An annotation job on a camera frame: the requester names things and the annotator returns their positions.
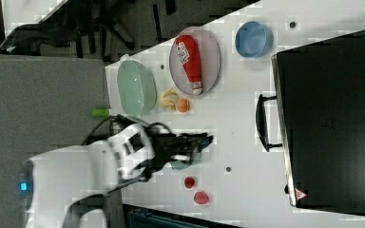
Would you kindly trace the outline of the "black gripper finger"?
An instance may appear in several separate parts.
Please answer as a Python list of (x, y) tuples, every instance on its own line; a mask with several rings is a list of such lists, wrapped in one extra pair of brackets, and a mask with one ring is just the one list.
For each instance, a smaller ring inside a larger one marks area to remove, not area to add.
[(184, 136), (191, 142), (196, 143), (202, 146), (208, 146), (214, 140), (212, 135), (208, 133), (192, 133), (192, 134), (184, 134)]

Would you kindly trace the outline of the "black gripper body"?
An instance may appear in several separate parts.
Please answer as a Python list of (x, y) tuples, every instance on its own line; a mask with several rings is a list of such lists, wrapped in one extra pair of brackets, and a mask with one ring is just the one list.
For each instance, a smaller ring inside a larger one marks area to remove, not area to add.
[(202, 147), (203, 134), (183, 133), (161, 134), (153, 138), (155, 157), (151, 160), (153, 168), (163, 168), (168, 162), (181, 161), (192, 164)]

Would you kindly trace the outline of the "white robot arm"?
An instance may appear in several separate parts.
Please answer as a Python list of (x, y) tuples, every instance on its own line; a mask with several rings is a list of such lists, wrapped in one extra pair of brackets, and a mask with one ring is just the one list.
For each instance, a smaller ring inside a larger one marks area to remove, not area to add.
[(21, 228), (110, 228), (110, 193), (149, 181), (169, 162), (192, 163), (212, 141), (133, 123), (104, 140), (33, 156), (19, 175)]

